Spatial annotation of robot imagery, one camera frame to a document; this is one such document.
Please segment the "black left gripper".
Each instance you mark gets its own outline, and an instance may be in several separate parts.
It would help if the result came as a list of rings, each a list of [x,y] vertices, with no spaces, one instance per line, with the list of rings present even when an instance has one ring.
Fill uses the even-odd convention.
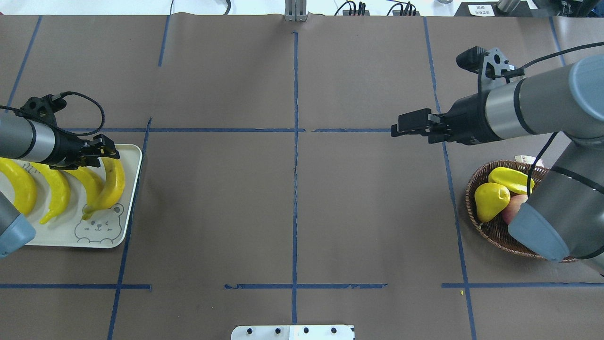
[[[97,134],[91,140],[57,131],[54,134],[55,145],[47,157],[47,164],[52,169],[99,168],[105,159],[118,159],[114,141],[104,134]]]

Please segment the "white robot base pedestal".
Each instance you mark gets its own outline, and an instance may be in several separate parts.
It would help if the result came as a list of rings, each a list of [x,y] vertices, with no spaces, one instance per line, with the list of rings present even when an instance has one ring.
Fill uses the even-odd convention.
[[[242,325],[231,332],[232,340],[355,340],[354,327],[343,324]]]

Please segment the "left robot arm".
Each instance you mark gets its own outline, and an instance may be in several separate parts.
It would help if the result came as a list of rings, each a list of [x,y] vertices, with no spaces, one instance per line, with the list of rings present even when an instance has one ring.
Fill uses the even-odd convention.
[[[119,160],[121,155],[116,144],[104,134],[85,139],[82,134],[60,129],[33,118],[1,114],[1,157],[18,167],[21,162],[38,163],[75,170],[91,166],[99,167],[100,159]],[[27,215],[33,210],[32,203],[19,204],[1,194],[1,257],[17,251],[36,237],[36,230]]]

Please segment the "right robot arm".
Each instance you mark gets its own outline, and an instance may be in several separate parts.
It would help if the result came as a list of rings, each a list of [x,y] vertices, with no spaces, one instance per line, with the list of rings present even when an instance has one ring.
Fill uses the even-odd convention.
[[[459,56],[477,74],[475,94],[447,112],[398,116],[391,135],[430,144],[490,144],[545,134],[568,144],[509,222],[509,234],[542,258],[574,258],[603,274],[603,56],[524,76],[496,50]]]

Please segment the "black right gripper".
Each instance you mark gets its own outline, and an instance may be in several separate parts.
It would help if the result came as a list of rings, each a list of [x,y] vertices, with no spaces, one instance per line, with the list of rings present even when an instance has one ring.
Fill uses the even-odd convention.
[[[397,125],[391,125],[391,136],[419,135],[428,137],[430,144],[456,142],[463,145],[488,144],[501,141],[486,119],[486,100],[481,94],[468,95],[457,100],[439,119],[429,123],[431,109],[420,109],[398,116]]]

